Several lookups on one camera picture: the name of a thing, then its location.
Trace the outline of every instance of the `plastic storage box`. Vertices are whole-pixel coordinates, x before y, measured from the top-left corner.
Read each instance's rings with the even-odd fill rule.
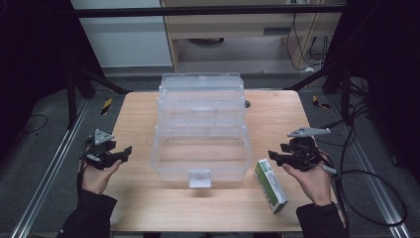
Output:
[[[151,164],[162,180],[209,187],[244,177],[252,154],[238,73],[164,74],[157,112]]]

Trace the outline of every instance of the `gray carpet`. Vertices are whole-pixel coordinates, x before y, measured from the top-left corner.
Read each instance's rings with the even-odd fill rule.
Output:
[[[211,61],[215,64],[218,60],[220,59],[211,58]],[[182,66],[183,68],[180,71],[189,71],[189,67],[195,67],[197,63],[194,65],[186,63]],[[245,82],[245,88],[283,88],[294,84],[307,75],[309,75],[309,72],[295,71],[292,73],[288,69],[270,73],[270,70],[266,68],[258,69],[258,71],[242,72],[241,74]],[[157,90],[160,83],[160,75],[110,77],[109,79],[126,89],[135,91]],[[334,109],[325,109],[313,105],[313,94],[318,95],[321,103],[329,104],[332,104],[332,99],[339,97],[339,95],[327,97],[320,93],[319,87],[317,87],[320,82],[322,82],[322,79],[312,83],[310,87],[299,93],[312,127],[324,126],[339,119]],[[94,86],[97,89],[96,96],[90,100],[83,123],[77,131],[52,188],[39,211],[32,226],[32,232],[55,233],[59,230],[66,216],[76,204],[75,174],[77,158],[83,141],[95,129],[108,132],[113,130],[124,95],[118,95],[99,84],[94,84]],[[113,103],[107,115],[103,116],[100,112],[105,100],[109,97],[113,98]],[[352,96],[353,104],[357,104],[359,101],[361,101],[359,97]],[[78,97],[78,104],[81,104],[80,97]],[[43,116],[35,116],[29,120],[25,128],[25,131],[29,133],[22,135],[11,149],[7,160],[1,162],[0,235],[3,234],[4,237],[7,237],[7,234],[13,230],[23,215],[64,136],[68,121],[65,91],[60,91],[40,100],[34,108],[33,114]],[[318,136],[316,139],[320,149],[327,152],[333,158],[335,165],[338,166],[343,147],[337,145],[343,145],[347,135],[341,125],[331,129],[331,134]],[[395,167],[392,164],[392,155],[377,132],[374,120],[370,119],[368,114],[363,114],[356,119],[355,130],[357,139],[363,146],[368,161],[372,164],[375,172],[389,181],[406,202],[409,216],[405,225],[411,237],[420,237],[420,227],[418,226],[420,224],[420,209],[417,205],[417,201],[420,200],[420,184],[415,181],[407,169]],[[355,153],[349,147],[345,154],[344,169],[358,169],[359,167]],[[345,176],[343,180],[346,195],[351,204],[363,214],[383,221],[381,211],[371,195],[365,177]],[[395,198],[392,201],[396,205],[398,204]],[[349,216],[352,237],[394,237],[389,228],[366,222],[351,210]],[[301,237],[301,234],[286,233],[284,237]]]

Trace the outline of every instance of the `small cardboard box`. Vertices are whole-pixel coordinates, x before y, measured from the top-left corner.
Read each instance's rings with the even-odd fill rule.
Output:
[[[260,182],[272,213],[279,212],[288,199],[267,159],[257,163],[255,176]]]

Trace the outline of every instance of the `metal rail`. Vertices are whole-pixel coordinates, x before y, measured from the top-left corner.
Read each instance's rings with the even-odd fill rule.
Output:
[[[34,221],[37,218],[37,215],[40,212],[44,201],[46,200],[50,188],[53,185],[55,177],[58,174],[59,168],[61,167],[61,164],[68,152],[75,134],[80,128],[89,103],[90,99],[82,99],[80,108],[77,112],[77,120],[75,121],[72,128],[67,129],[60,145],[58,146],[57,151],[55,152],[54,157],[52,158],[52,162],[50,163],[46,174],[41,180],[24,214],[14,228],[11,235],[12,238],[25,238],[29,234],[31,227],[34,224]]]
[[[361,9],[359,5],[305,4],[305,5],[244,5],[244,6],[200,6],[163,8],[121,9],[77,9],[73,11],[45,12],[56,17],[113,18],[187,15],[231,15],[231,14],[285,14],[285,13],[337,13]]]

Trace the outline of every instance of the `black cable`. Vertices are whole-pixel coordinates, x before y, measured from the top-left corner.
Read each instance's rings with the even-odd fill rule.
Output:
[[[357,106],[355,106],[352,114],[356,114],[356,112],[358,112],[361,109],[363,109],[363,108],[361,108],[361,109],[358,109],[357,110],[356,108],[357,108]],[[346,235],[347,235],[347,237],[349,237],[349,235],[350,235],[350,224],[349,224],[349,219],[348,219],[348,214],[347,214],[347,211],[346,211],[345,204],[356,215],[358,215],[359,217],[361,217],[361,218],[363,218],[363,219],[365,219],[365,220],[367,220],[367,221],[369,221],[369,222],[371,222],[373,224],[376,224],[376,225],[379,225],[379,226],[383,226],[383,227],[393,227],[393,226],[401,225],[402,223],[405,222],[405,220],[408,217],[408,211],[407,211],[407,206],[406,206],[405,202],[403,201],[403,199],[401,198],[401,196],[399,195],[399,193],[397,192],[397,190],[389,182],[387,182],[384,178],[381,178],[380,176],[375,175],[375,174],[370,173],[370,172],[367,172],[367,171],[361,171],[361,170],[344,171],[343,170],[344,157],[345,157],[345,154],[346,154],[346,150],[347,150],[347,147],[349,145],[349,141],[350,141],[351,135],[355,131],[355,126],[354,126],[355,119],[356,119],[356,117],[351,117],[349,135],[348,135],[348,137],[346,139],[346,142],[344,144],[342,155],[341,155],[341,159],[340,159],[340,172],[341,172],[341,176],[338,177],[337,179],[335,179],[336,192],[337,192],[337,200],[339,201],[340,207],[341,207],[342,212],[343,212],[343,216],[345,218],[345,222],[346,222]],[[346,194],[345,194],[345,191],[344,191],[344,187],[343,187],[342,175],[348,175],[348,174],[366,174],[366,175],[369,175],[369,176],[373,176],[373,177],[375,177],[377,179],[380,179],[384,184],[386,184],[386,186],[390,190],[392,190],[392,192],[396,195],[396,197],[400,201],[401,207],[403,209],[403,216],[402,216],[401,220],[399,220],[398,222],[395,222],[395,223],[384,223],[384,222],[377,221],[377,220],[374,220],[372,218],[369,218],[368,216],[362,214],[360,211],[358,211],[357,209],[355,209],[355,207],[349,203],[349,200],[346,197]]]
[[[39,131],[39,130],[41,130],[41,129],[43,129],[46,125],[47,125],[47,123],[49,122],[49,118],[47,117],[47,116],[45,116],[45,115],[32,115],[31,116],[31,118],[32,117],[43,117],[44,118],[44,124],[43,125],[41,125],[39,128],[37,128],[37,129],[34,129],[34,130],[31,130],[31,131],[23,131],[22,132],[22,134],[30,134],[30,133],[34,133],[34,132],[37,132],[37,131]]]
[[[375,177],[375,178],[379,179],[383,184],[385,184],[388,187],[388,189],[390,189],[394,193],[394,195],[398,198],[398,200],[399,200],[399,202],[401,204],[401,207],[403,209],[403,216],[402,216],[402,218],[399,221],[397,221],[395,223],[384,223],[384,222],[380,222],[380,221],[374,220],[374,219],[372,219],[372,218],[370,218],[370,217],[362,214],[354,206],[352,206],[352,204],[349,203],[349,200],[347,199],[346,194],[344,193],[344,190],[343,190],[342,197],[343,197],[344,201],[346,202],[347,206],[355,214],[357,214],[358,216],[362,217],[363,219],[365,219],[365,220],[367,220],[367,221],[369,221],[369,222],[371,222],[373,224],[376,224],[376,225],[379,225],[379,226],[383,226],[383,227],[399,226],[399,225],[402,225],[407,220],[407,217],[408,217],[407,205],[405,204],[404,200],[399,195],[398,191],[388,181],[386,181],[384,178],[382,178],[382,177],[380,177],[380,176],[378,176],[378,175],[376,175],[374,173],[367,172],[367,171],[349,170],[349,171],[342,172],[342,175],[349,175],[349,174],[365,174],[365,175],[372,176],[372,177]]]
[[[295,37],[296,37],[296,42],[297,42],[297,45],[298,45],[298,47],[299,47],[299,50],[300,50],[300,56],[302,57],[302,59],[303,59],[306,63],[308,63],[308,66],[315,66],[315,65],[318,65],[319,63],[312,63],[312,62],[308,62],[308,61],[305,59],[305,56],[303,55],[303,50],[302,50],[302,47],[301,47],[301,45],[300,45],[299,38],[298,38],[298,36],[297,36],[296,27],[295,27],[296,25],[295,25],[295,23],[296,23],[296,13],[294,13],[294,14],[293,14],[293,21],[292,21],[292,23],[291,23],[290,30],[289,30],[289,33],[288,33],[287,38],[286,38],[286,48],[287,48],[287,52],[288,52],[288,54],[289,54],[290,58],[292,59],[292,55],[291,55],[290,50],[289,50],[289,48],[288,48],[288,41],[289,41],[289,38],[290,38],[290,34],[292,33],[292,30],[294,30],[294,35],[295,35]],[[293,60],[291,61],[291,64],[292,64],[292,65],[293,65],[293,67],[294,67],[295,69],[297,69],[297,70],[302,70],[302,69],[304,69],[304,68],[298,68],[296,65],[294,65]]]

